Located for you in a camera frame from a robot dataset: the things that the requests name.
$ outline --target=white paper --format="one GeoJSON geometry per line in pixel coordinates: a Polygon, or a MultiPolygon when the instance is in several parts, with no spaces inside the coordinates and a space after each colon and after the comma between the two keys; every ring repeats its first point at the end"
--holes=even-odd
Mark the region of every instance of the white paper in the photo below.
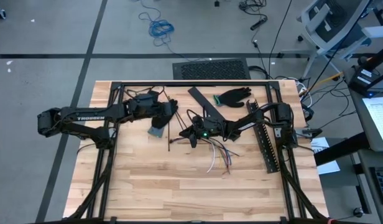
{"type": "MultiPolygon", "coordinates": [[[[329,145],[325,137],[314,138],[311,140],[311,148],[313,149],[315,154],[317,152],[327,149],[328,147],[329,145]]],[[[332,172],[337,172],[337,171],[340,171],[340,169],[336,161],[331,161],[321,166],[318,166],[317,171],[318,171],[318,174],[320,175],[320,174],[329,174],[332,172]]]]}
{"type": "Polygon", "coordinates": [[[383,140],[383,97],[363,99],[371,118],[377,126],[378,132],[383,140]]]}

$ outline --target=wooden table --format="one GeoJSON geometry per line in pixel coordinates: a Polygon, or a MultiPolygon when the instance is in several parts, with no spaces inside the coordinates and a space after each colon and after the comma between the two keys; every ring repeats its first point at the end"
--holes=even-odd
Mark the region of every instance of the wooden table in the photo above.
{"type": "MultiPolygon", "coordinates": [[[[304,127],[306,124],[294,81],[279,82],[283,101],[292,106],[295,127],[304,127]]],[[[109,81],[96,82],[90,107],[107,106],[110,86],[109,81]]],[[[146,86],[129,88],[141,90],[146,86]]],[[[171,98],[178,100],[178,112],[187,125],[191,124],[187,109],[202,113],[202,108],[188,94],[189,88],[165,88],[171,98]]],[[[239,86],[198,87],[212,104],[214,94],[233,88],[239,86]]],[[[264,87],[253,86],[251,89],[252,95],[245,101],[256,99],[260,105],[267,103],[264,87]]],[[[159,100],[167,101],[164,94],[159,100]]],[[[217,109],[229,120],[247,115],[246,107],[222,106],[217,109]]],[[[103,122],[91,121],[86,125],[98,127],[103,122]]],[[[280,216],[287,217],[280,172],[266,172],[252,129],[244,131],[237,141],[224,143],[241,155],[232,157],[231,174],[224,174],[224,165],[218,156],[214,169],[207,174],[212,159],[210,144],[201,142],[192,149],[187,140],[179,141],[171,144],[168,151],[168,138],[178,137],[181,131],[176,117],[169,124],[169,135],[166,127],[161,139],[147,133],[150,126],[151,119],[143,119],[122,124],[119,128],[105,219],[116,216],[118,220],[278,221],[280,216]]],[[[298,140],[300,145],[311,147],[308,140],[298,140]]],[[[82,141],[80,147],[91,143],[91,140],[82,141]]],[[[64,217],[71,215],[90,191],[97,154],[94,146],[86,147],[78,154],[64,217]]],[[[316,208],[328,216],[313,153],[297,148],[294,154],[302,190],[316,208]]],[[[295,194],[291,193],[298,217],[295,194]]]]}

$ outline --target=tangled blue cable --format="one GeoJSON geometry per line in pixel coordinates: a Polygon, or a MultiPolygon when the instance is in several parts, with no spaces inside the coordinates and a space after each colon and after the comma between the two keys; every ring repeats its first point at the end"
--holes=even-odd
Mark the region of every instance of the tangled blue cable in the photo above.
{"type": "Polygon", "coordinates": [[[133,2],[140,1],[141,5],[144,8],[153,9],[159,13],[157,18],[155,18],[155,19],[152,19],[148,12],[141,12],[138,15],[138,18],[140,20],[150,22],[150,24],[149,24],[149,35],[154,38],[154,40],[153,40],[154,46],[160,47],[160,46],[166,45],[168,50],[171,51],[171,53],[173,53],[175,55],[179,55],[179,56],[183,57],[184,59],[188,60],[189,62],[195,62],[195,61],[200,60],[200,59],[206,60],[205,58],[198,58],[196,60],[189,60],[184,55],[175,53],[173,50],[171,50],[168,43],[171,42],[171,35],[170,34],[175,31],[174,26],[171,23],[169,23],[167,20],[160,19],[161,18],[161,11],[158,10],[157,8],[146,6],[145,4],[143,4],[142,0],[131,0],[131,1],[133,1],[133,2]]]}

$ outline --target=floor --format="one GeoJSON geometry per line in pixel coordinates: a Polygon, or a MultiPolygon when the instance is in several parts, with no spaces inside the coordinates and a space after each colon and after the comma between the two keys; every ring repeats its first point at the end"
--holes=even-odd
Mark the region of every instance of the floor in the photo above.
{"type": "MultiPolygon", "coordinates": [[[[254,33],[249,30],[257,19],[241,12],[238,0],[221,1],[220,7],[214,7],[213,0],[143,2],[159,8],[162,18],[175,26],[170,43],[174,52],[212,59],[247,57],[249,65],[262,66],[257,49],[251,44],[254,33]]],[[[292,2],[275,53],[308,48],[306,43],[296,41],[302,27],[295,18],[309,3],[310,0],[292,2]]],[[[88,106],[95,80],[170,80],[172,63],[185,59],[170,54],[165,46],[153,46],[147,33],[148,22],[137,18],[145,11],[139,2],[0,0],[0,5],[8,16],[5,21],[0,20],[0,223],[35,222],[61,144],[65,145],[64,155],[56,161],[61,166],[45,218],[58,220],[65,206],[79,141],[72,137],[65,141],[60,136],[39,136],[36,115],[53,107],[88,106]]],[[[270,0],[261,10],[269,20],[255,39],[266,67],[286,9],[284,1],[270,0]]],[[[359,23],[379,25],[373,14],[359,23]]],[[[359,53],[376,53],[381,48],[383,39],[375,39],[359,53]]],[[[270,74],[299,78],[306,62],[305,58],[273,58],[270,74]]],[[[340,69],[354,63],[355,58],[348,63],[336,62],[340,69]]],[[[317,77],[324,64],[317,61],[310,75],[317,77]]],[[[334,74],[328,68],[322,78],[334,74]]],[[[259,73],[251,73],[251,77],[263,78],[259,73]]],[[[310,125],[319,127],[336,118],[345,103],[344,98],[325,96],[313,107],[315,117],[310,125]]],[[[322,136],[350,137],[360,131],[354,114],[327,125],[322,136]]],[[[354,190],[324,190],[334,218],[348,217],[359,206],[354,190]]],[[[375,215],[348,220],[379,222],[375,215]]]]}

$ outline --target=work glove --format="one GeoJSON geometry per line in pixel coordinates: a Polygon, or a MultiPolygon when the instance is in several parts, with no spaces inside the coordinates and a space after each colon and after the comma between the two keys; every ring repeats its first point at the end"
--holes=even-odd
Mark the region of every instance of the work glove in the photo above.
{"type": "Polygon", "coordinates": [[[165,125],[167,125],[169,123],[169,121],[171,120],[173,115],[178,110],[178,101],[170,100],[169,103],[170,103],[170,114],[165,115],[165,116],[158,116],[158,117],[152,118],[152,127],[153,128],[157,128],[157,129],[163,128],[165,125]]]}
{"type": "Polygon", "coordinates": [[[250,88],[239,88],[239,89],[229,90],[220,96],[214,95],[214,100],[217,106],[227,105],[232,108],[240,108],[244,106],[244,103],[243,102],[238,103],[238,101],[245,99],[248,96],[251,96],[250,92],[251,92],[250,88]]]}

